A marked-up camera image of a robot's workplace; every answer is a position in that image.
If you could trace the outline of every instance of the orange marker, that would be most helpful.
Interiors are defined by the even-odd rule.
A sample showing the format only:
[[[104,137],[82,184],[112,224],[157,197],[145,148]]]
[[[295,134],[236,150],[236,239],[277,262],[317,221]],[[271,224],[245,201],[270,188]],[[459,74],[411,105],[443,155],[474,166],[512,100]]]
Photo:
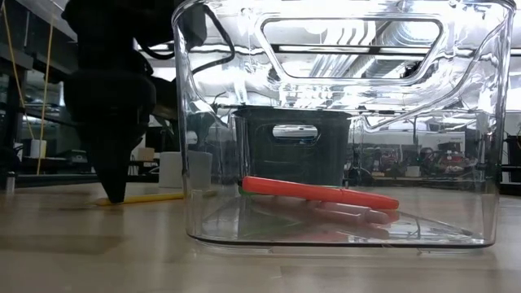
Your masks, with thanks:
[[[279,181],[246,176],[243,189],[261,195],[289,196],[331,203],[345,203],[374,209],[398,209],[398,200],[369,192],[312,186],[288,181]]]

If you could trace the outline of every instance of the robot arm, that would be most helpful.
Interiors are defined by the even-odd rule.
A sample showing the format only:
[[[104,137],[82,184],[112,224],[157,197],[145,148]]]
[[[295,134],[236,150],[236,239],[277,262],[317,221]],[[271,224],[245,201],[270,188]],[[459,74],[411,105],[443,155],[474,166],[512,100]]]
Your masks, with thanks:
[[[125,199],[130,154],[146,132],[150,114],[158,106],[163,113],[177,114],[175,81],[152,77],[135,43],[148,50],[172,41],[172,15],[181,2],[71,0],[62,15],[78,36],[79,70],[64,82],[66,107],[113,203]],[[189,47],[206,39],[204,9],[192,7],[182,20],[197,30],[183,32]]]

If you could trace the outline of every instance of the clear plastic bin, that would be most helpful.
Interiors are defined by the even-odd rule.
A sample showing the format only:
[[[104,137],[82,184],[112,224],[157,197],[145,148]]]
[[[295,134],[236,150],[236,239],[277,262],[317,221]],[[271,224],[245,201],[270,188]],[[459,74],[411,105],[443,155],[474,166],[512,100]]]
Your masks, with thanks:
[[[499,0],[185,2],[173,27],[188,234],[493,244],[514,11]],[[206,175],[188,151],[212,154],[210,189],[191,185]]]

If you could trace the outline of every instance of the wooden table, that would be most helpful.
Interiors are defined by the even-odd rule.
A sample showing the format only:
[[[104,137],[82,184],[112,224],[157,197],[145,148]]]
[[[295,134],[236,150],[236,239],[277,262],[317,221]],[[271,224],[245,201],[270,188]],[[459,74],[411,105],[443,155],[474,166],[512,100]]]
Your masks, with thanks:
[[[129,184],[129,195],[162,192]],[[520,292],[521,199],[501,199],[484,250],[277,247],[186,236],[183,202],[87,204],[98,184],[17,190],[0,205],[0,292]]]

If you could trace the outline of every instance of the yellow cable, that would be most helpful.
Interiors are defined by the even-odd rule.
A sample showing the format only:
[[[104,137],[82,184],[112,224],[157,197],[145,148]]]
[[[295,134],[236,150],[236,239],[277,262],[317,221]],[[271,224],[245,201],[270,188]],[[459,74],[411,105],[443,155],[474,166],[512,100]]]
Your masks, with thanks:
[[[20,104],[24,109],[25,120],[27,121],[27,126],[29,128],[29,134],[31,135],[31,139],[34,139],[33,127],[31,126],[31,122],[29,122],[29,118],[27,117],[27,113],[25,112],[25,101],[24,96],[22,95],[22,88],[20,86],[20,79],[18,78],[18,71],[16,70],[16,61],[15,61],[15,52],[13,50],[13,44],[11,41],[11,30],[9,29],[9,21],[7,20],[7,8],[6,2],[2,2],[2,7],[0,8],[0,12],[3,11],[3,20],[6,24],[6,35],[7,35],[7,43],[9,45],[9,53],[11,55],[11,62],[13,64],[13,73],[15,74],[16,87],[18,88],[18,95],[20,97]]]
[[[185,196],[183,193],[178,194],[166,194],[166,195],[139,195],[139,196],[130,196],[122,204],[131,204],[131,203],[153,203],[158,201],[166,201],[166,200],[175,200],[175,199],[183,199]],[[108,199],[96,199],[93,204],[99,207],[111,206],[112,203]]]
[[[52,13],[50,15],[50,31],[49,31],[49,45],[47,47],[47,65],[46,65],[46,83],[43,87],[43,105],[42,105],[42,123],[40,124],[40,150],[38,150],[38,166],[36,169],[36,175],[40,175],[40,168],[42,167],[42,140],[43,140],[43,130],[45,125],[45,117],[46,117],[46,105],[47,105],[47,90],[49,87],[49,69],[50,69],[50,50],[52,49],[52,36],[55,31],[55,14]]]

